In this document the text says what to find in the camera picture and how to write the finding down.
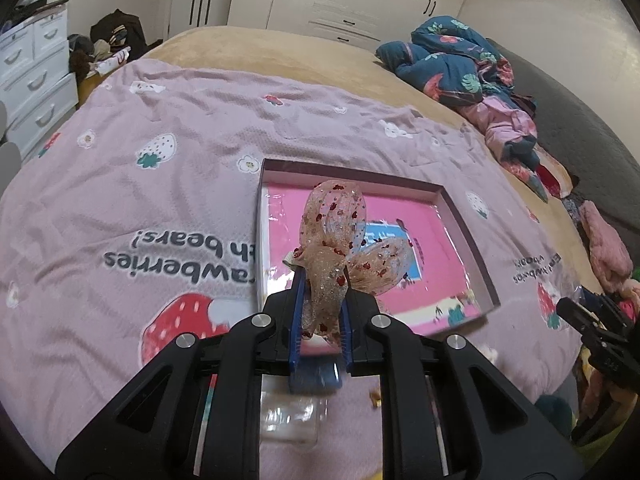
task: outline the white flower print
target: white flower print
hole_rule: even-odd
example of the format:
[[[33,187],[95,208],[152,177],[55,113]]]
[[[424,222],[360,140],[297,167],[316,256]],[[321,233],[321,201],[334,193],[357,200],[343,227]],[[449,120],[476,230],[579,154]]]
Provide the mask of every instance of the white flower print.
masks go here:
[[[87,130],[84,134],[78,136],[78,146],[88,150],[95,144],[95,132],[93,130]]]
[[[15,308],[20,303],[20,290],[14,282],[9,283],[9,290],[6,293],[6,306]]]
[[[453,23],[457,28],[461,28],[463,30],[467,30],[469,28],[468,25],[465,25],[462,22],[459,22],[458,20],[451,20],[451,23]]]
[[[142,94],[143,92],[155,92],[159,94],[164,91],[166,87],[160,85],[154,85],[153,83],[145,83],[144,81],[134,81],[129,87],[129,92],[132,94]]]
[[[484,219],[488,218],[489,208],[484,203],[484,200],[470,191],[466,192],[466,199],[469,200],[469,205],[476,213],[478,213]]]
[[[260,170],[260,162],[251,155],[245,155],[238,160],[238,170],[243,173],[257,173]]]
[[[395,139],[396,137],[407,137],[408,139],[414,138],[412,134],[408,134],[406,131],[401,130],[393,123],[387,123],[382,119],[380,119],[378,123],[385,129],[385,135],[387,137],[391,137],[392,139]]]

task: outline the open box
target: open box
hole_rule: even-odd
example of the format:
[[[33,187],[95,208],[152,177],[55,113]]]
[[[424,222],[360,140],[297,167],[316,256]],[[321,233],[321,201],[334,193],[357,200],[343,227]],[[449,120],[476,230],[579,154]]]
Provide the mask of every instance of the open box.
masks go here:
[[[415,333],[433,335],[484,316],[500,303],[469,229],[447,191],[436,184],[369,171],[265,159],[257,218],[257,290],[288,288],[293,270],[283,262],[299,246],[306,199],[320,182],[357,182],[367,206],[366,243],[401,236],[414,261],[402,280],[376,300],[382,312]]]

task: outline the clear plastic bag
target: clear plastic bag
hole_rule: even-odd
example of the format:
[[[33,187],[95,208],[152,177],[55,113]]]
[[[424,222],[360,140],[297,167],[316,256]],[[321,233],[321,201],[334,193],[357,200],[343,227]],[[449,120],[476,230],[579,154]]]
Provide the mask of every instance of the clear plastic bag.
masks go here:
[[[326,418],[327,400],[289,394],[260,395],[260,439],[312,447]]]

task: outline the pink stuffed toy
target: pink stuffed toy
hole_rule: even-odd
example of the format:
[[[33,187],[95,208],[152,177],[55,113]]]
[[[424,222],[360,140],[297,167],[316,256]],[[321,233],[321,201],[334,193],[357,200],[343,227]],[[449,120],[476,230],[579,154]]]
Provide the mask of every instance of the pink stuffed toy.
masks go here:
[[[590,240],[591,269],[607,292],[622,290],[634,264],[618,232],[607,224],[593,202],[580,206],[580,220]]]

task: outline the drawer handle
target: drawer handle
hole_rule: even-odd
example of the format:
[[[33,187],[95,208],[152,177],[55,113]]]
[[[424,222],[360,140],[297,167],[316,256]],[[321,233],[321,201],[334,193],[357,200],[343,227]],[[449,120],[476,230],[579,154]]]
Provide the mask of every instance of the drawer handle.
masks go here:
[[[58,30],[56,28],[54,28],[53,30],[47,32],[44,37],[46,40],[50,40],[51,38],[53,38],[56,34],[58,33]]]
[[[37,90],[42,85],[44,85],[44,81],[46,78],[47,78],[47,71],[45,70],[44,73],[38,78],[39,80],[34,79],[30,83],[28,83],[27,87],[31,91]]]
[[[22,53],[22,49],[19,48],[13,54],[11,54],[9,57],[5,57],[4,58],[4,62],[7,63],[7,65],[13,64],[15,62],[15,60],[20,57],[21,53]]]
[[[53,112],[55,111],[55,109],[56,109],[56,105],[52,104],[51,108],[49,109],[49,111],[46,114],[44,114],[44,115],[42,115],[42,116],[40,116],[40,117],[38,117],[36,119],[36,124],[38,126],[40,126],[40,127],[43,127],[43,126],[46,126],[47,124],[49,124],[49,121],[53,119]]]

